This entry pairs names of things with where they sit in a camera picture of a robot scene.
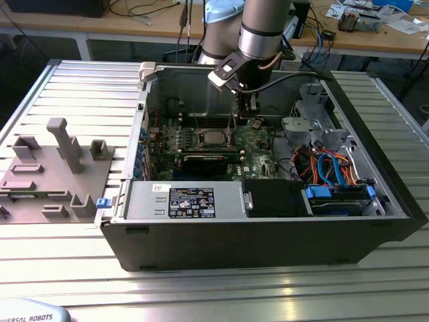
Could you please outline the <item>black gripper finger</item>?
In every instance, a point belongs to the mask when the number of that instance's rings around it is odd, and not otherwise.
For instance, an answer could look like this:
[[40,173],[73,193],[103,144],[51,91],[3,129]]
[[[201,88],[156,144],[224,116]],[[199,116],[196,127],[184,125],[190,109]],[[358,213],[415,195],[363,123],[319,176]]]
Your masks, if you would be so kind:
[[258,101],[258,93],[246,94],[238,92],[238,118],[250,119],[254,118],[260,112],[260,103]]

